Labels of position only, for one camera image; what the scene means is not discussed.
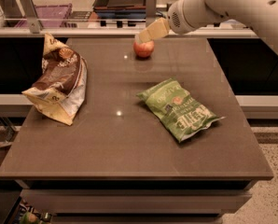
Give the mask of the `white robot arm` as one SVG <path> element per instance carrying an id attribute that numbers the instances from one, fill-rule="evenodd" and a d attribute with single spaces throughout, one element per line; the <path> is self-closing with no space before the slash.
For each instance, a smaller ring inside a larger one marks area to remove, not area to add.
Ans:
<path id="1" fill-rule="evenodd" d="M 163 38 L 171 31 L 183 35 L 208 24 L 236 20 L 278 55 L 278 0 L 178 0 L 135 36 L 139 44 Z"/>

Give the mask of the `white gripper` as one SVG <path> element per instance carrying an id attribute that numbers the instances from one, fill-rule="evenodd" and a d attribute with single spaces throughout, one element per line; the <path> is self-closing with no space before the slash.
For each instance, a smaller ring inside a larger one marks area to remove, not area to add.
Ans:
<path id="1" fill-rule="evenodd" d="M 167 13 L 168 20 L 159 18 L 152 22 L 135 36 L 135 42 L 142 44 L 163 38 L 169 34 L 170 29 L 179 35 L 195 31 L 195 28 L 185 19 L 184 1 L 185 0 L 178 0 L 171 4 Z"/>

